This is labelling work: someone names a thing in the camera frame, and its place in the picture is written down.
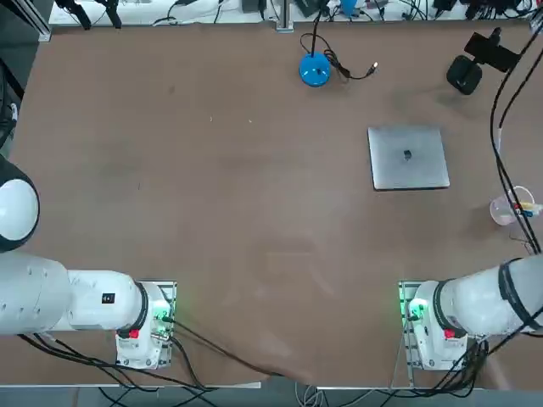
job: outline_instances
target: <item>black stand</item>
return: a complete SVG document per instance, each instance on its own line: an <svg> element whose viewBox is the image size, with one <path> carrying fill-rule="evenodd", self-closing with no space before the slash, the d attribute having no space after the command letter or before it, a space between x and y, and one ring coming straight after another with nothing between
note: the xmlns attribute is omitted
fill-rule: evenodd
<svg viewBox="0 0 543 407"><path fill-rule="evenodd" d="M84 30L90 30L92 27L91 20L88 18L85 9L77 4L75 0L54 0L57 6L65 8L68 13L73 14L79 20L81 27ZM120 17L117 14L117 7L119 6L119 0L95 0L96 3L102 4L105 7L105 12L111 20L113 27L120 29L122 23Z"/></svg>
<svg viewBox="0 0 543 407"><path fill-rule="evenodd" d="M447 81L464 95L471 95L483 77L479 65L488 64L501 72L514 67L519 56L500 45L501 28L495 28L489 38L474 32L464 51L474 56L473 60L459 55L447 70Z"/></svg>

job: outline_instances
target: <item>white cable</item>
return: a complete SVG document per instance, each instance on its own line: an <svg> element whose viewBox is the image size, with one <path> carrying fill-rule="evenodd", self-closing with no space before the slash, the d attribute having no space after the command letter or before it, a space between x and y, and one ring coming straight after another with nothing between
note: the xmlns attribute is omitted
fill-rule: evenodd
<svg viewBox="0 0 543 407"><path fill-rule="evenodd" d="M308 397L310 390L313 390L313 394ZM307 386L304 391L303 401L299 399L298 383L294 382L294 393L296 395L296 401L298 401L299 407L321 407L324 400L324 393L322 390L318 390L316 386Z"/></svg>
<svg viewBox="0 0 543 407"><path fill-rule="evenodd" d="M498 154L501 155L501 127L498 127L498 134L496 135L495 149L498 150Z"/></svg>
<svg viewBox="0 0 543 407"><path fill-rule="evenodd" d="M175 10L176 8L173 8L172 9L172 13L170 13L170 17L173 18L173 20L162 20L162 19L159 19L160 21L155 21L151 26L153 27L158 27L160 25L181 25L181 24L184 24L184 23L188 23L188 22L191 22L192 20L195 20L195 19L202 19L204 17L210 17L210 16L214 16L216 11L221 8L221 13L224 13L224 12L227 12L227 11L236 11L238 10L238 7L235 7L235 8L230 8L230 9L224 9L224 7L229 4L229 3L232 3L233 0L224 0L224 2L222 2L221 4L218 4L217 6L215 6L214 8L212 9L207 9L207 10L204 10L204 11L201 11L200 14L196 14L196 15L192 15L192 16L188 16L187 18L185 18L184 20L178 20L177 17L175 15L173 15L173 10ZM186 8L187 6L183 6L183 5L179 5L179 7L177 9L182 9L182 8Z"/></svg>

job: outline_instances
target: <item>gray floor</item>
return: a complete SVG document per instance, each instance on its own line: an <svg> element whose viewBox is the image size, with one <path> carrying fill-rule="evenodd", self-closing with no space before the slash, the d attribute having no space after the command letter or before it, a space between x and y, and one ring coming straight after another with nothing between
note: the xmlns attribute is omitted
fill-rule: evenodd
<svg viewBox="0 0 543 407"><path fill-rule="evenodd" d="M45 16L48 16L52 2L53 0L35 0L35 5ZM30 74L36 50L37 34L0 6L0 56L4 58L4 61L23 86L26 85ZM119 388L111 387L105 390L114 398L123 393ZM361 391L327 391L327 399L331 407L338 407L363 393ZM188 397L189 394L186 390L172 387L160 389L157 393L133 391L127 394L122 402L129 407L171 407ZM219 407L287 407L298 405L294 396L294 384L289 380L280 378L264 382L260 390L220 389L205 397ZM384 400L385 396L382 394L372 393L356 405L379 406ZM0 388L0 406L2 407L102 407L110 404L96 388ZM462 405L506 407L515 404L523 407L543 405L543 393L475 391L468 399L456 399L451 396L439 396L431 399L392 399L387 406L423 407L438 405L456 407ZM198 407L207 404L195 400L190 405Z"/></svg>
<svg viewBox="0 0 543 407"><path fill-rule="evenodd" d="M108 395L118 397L123 392L120 389L105 388ZM336 390L327 391L327 399L331 407L338 407L364 392ZM157 393L139 393L133 391L127 394L122 403L128 407L165 406L172 407L188 398L189 394L180 388L163 388ZM265 382L263 388L256 389L220 389L205 396L218 407L288 407L297 406L294 396L294 385L287 380L272 379ZM385 396L372 393L360 403L360 407L379 406ZM538 406L543 401L541 393L475 391L468 399L456 399L451 396L436 396L431 399L393 399L387 407L475 407L492 406L508 407L520 404L523 407ZM32 388L32 389L0 389L0 405L2 407L107 407L111 403L96 388ZM205 402L195 400L192 407L206 406Z"/></svg>

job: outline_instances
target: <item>blue object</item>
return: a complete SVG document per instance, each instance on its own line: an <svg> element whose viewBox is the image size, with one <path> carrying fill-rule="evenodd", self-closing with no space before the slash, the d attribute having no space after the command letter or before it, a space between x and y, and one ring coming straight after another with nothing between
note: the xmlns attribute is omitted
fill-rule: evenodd
<svg viewBox="0 0 543 407"><path fill-rule="evenodd" d="M299 76L309 86L319 87L330 78L330 63L321 53L308 53L299 62Z"/></svg>
<svg viewBox="0 0 543 407"><path fill-rule="evenodd" d="M348 18L353 15L355 11L356 0L341 0L341 10Z"/></svg>

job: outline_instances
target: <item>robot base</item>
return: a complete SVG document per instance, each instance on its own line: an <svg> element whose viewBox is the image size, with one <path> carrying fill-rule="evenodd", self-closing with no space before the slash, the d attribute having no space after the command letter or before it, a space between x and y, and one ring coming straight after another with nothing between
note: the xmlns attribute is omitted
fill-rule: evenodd
<svg viewBox="0 0 543 407"><path fill-rule="evenodd" d="M467 349L467 335L454 337L443 330L435 318L434 291L438 282L423 282L408 305L408 318L417 339L421 367L424 370L448 371Z"/></svg>
<svg viewBox="0 0 543 407"><path fill-rule="evenodd" d="M436 285L436 282L401 281L398 283L407 375L411 387L416 386L414 369L448 371L466 350L466 337L445 339L444 331L435 320L432 300ZM443 351L439 349L449 349L449 345L454 351L449 350L449 353L443 355Z"/></svg>
<svg viewBox="0 0 543 407"><path fill-rule="evenodd" d="M175 318L175 282L141 282L148 295L145 322L139 331L129 332L128 337L115 335L117 364L134 369L159 369L171 364L173 324L160 318Z"/></svg>

